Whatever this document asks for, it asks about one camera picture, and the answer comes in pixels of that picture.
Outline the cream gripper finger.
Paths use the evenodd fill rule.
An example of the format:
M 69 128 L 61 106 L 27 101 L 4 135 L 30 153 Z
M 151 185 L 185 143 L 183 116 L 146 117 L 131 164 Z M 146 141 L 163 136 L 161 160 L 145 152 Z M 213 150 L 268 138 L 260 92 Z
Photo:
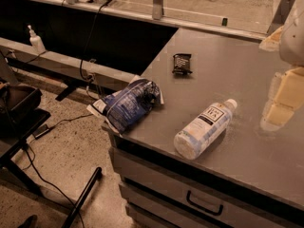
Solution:
M 271 81 L 268 101 L 264 106 L 260 126 L 266 131 L 283 127 L 304 105 L 304 67 L 294 66 L 277 72 Z
M 259 44 L 259 48 L 266 51 L 278 51 L 282 30 L 283 27 L 276 29 L 271 35 L 269 35 Z

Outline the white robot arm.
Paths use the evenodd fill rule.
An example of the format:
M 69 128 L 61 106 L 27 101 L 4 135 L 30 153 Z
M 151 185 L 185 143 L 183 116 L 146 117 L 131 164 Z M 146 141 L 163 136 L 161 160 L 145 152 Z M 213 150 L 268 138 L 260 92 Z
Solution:
M 277 51 L 280 59 L 291 66 L 273 77 L 260 121 L 263 130 L 277 131 L 304 105 L 304 0 L 294 1 L 284 24 L 259 48 Z

